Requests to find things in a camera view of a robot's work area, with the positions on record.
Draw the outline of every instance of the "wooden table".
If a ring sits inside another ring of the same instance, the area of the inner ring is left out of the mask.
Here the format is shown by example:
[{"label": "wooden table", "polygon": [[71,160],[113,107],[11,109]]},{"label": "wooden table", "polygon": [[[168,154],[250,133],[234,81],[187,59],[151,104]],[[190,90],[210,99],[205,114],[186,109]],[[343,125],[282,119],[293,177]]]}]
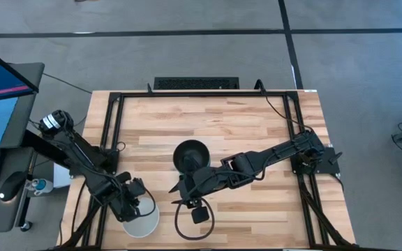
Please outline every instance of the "wooden table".
[{"label": "wooden table", "polygon": [[[95,146],[101,141],[109,93],[94,91],[89,105],[83,136]],[[298,93],[304,123],[314,128],[322,143],[329,143],[318,93]],[[281,98],[269,100],[284,114]],[[109,136],[112,136],[116,110],[114,107]],[[150,236],[131,238],[108,209],[102,248],[308,247],[297,178],[291,172],[289,160],[269,167],[263,181],[206,196],[216,218],[215,230],[208,238],[186,241],[174,229],[176,205],[170,202],[179,199],[179,193],[169,194],[168,191],[178,181],[178,172],[172,164],[176,146],[187,139],[200,140],[210,151],[212,166],[219,166],[221,158],[250,150],[261,151],[289,140],[285,119],[278,116],[264,98],[127,98],[122,118],[119,141],[126,143],[126,149],[120,154],[118,172],[128,171],[133,177],[143,178],[156,198],[161,218]],[[354,242],[341,185],[327,174],[316,177],[325,215],[344,238]],[[64,240],[70,236],[82,183],[83,178],[75,178],[70,185],[61,224]],[[87,212],[89,197],[85,190],[75,228]],[[317,219],[312,211],[311,216],[315,239],[320,243]],[[94,220],[91,228],[90,244],[94,244],[97,222]],[[194,225],[190,211],[183,206],[179,226],[185,235],[199,236],[208,231],[210,224],[209,220]]]}]

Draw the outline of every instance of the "black bowl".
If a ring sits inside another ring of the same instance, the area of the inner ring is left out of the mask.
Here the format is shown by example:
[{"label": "black bowl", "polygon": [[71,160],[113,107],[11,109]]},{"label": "black bowl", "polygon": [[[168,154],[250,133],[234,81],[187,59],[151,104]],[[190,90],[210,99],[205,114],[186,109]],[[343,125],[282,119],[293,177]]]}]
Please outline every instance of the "black bowl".
[{"label": "black bowl", "polygon": [[173,164],[182,174],[206,167],[210,165],[209,150],[206,145],[198,140],[186,140],[174,150]]}]

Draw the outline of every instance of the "desk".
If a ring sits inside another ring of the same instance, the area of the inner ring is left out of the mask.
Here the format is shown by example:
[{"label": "desk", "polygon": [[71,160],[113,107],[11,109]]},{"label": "desk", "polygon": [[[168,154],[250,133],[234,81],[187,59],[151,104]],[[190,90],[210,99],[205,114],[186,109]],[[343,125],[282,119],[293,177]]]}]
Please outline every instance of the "desk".
[{"label": "desk", "polygon": [[[83,136],[96,146],[101,141],[109,93],[94,91],[89,105]],[[298,94],[304,123],[314,128],[322,143],[329,143],[318,94],[304,91]],[[282,99],[270,97],[269,100],[283,114]],[[116,109],[113,109],[108,143]],[[154,233],[134,239],[124,232],[108,209],[103,249],[308,247],[297,178],[291,172],[289,160],[269,167],[263,181],[206,196],[216,218],[214,232],[201,241],[179,237],[173,223],[176,205],[170,203],[179,199],[179,194],[168,191],[178,181],[178,172],[172,164],[173,151],[187,139],[206,144],[212,166],[219,166],[221,158],[267,149],[289,140],[289,134],[286,121],[262,97],[125,99],[119,141],[126,143],[126,149],[120,153],[118,173],[128,171],[134,177],[143,178],[157,201],[161,218]],[[324,213],[344,238],[354,242],[341,186],[330,175],[316,175],[316,178]],[[64,240],[70,236],[82,183],[83,178],[79,177],[70,186],[61,226]],[[87,212],[89,197],[84,190],[76,226]],[[311,217],[316,243],[320,243],[317,220],[313,213]],[[89,244],[94,244],[97,222],[94,220]],[[179,226],[186,235],[199,236],[208,231],[210,221],[194,225],[190,211],[184,208]]]},{"label": "desk", "polygon": [[[12,65],[12,67],[25,76],[32,84],[39,86],[45,65],[43,63],[21,63]],[[22,142],[34,100],[35,95],[19,97],[8,122],[0,144],[0,149],[7,149],[4,151],[4,159],[1,167],[0,189],[4,181],[13,172],[26,171],[31,164],[34,155],[32,148],[11,148],[18,147]],[[15,216],[19,216],[16,220],[24,220],[20,216],[27,209],[27,203],[24,204],[25,202],[25,190],[20,190],[17,196],[10,201],[2,202],[0,200],[0,232],[9,231],[13,228]]]}]

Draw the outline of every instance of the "gray carpet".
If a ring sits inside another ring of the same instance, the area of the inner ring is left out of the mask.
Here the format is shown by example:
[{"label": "gray carpet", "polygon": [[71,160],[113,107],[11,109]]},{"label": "gray carpet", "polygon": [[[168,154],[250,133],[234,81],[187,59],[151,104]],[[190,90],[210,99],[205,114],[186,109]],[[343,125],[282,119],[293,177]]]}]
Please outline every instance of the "gray carpet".
[{"label": "gray carpet", "polygon": [[[287,0],[293,29],[402,27],[402,1]],[[0,33],[165,29],[280,29],[273,0],[0,0]],[[402,33],[294,35],[306,89],[319,91],[358,244],[402,250]],[[260,78],[293,89],[284,35],[147,38],[0,38],[0,57],[42,61],[45,72],[89,90],[145,89],[156,76]],[[32,119],[55,110],[79,121],[89,95],[44,77]],[[52,247],[66,191],[31,200],[27,233],[0,233],[0,250]]]}]

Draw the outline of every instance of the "computer mouse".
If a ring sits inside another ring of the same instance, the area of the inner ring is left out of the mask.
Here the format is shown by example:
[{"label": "computer mouse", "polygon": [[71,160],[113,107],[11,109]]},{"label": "computer mouse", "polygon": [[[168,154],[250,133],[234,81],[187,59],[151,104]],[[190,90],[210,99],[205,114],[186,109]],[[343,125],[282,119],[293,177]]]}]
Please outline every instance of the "computer mouse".
[{"label": "computer mouse", "polygon": [[26,172],[14,172],[3,183],[0,189],[1,201],[10,201],[15,197],[27,178]]}]

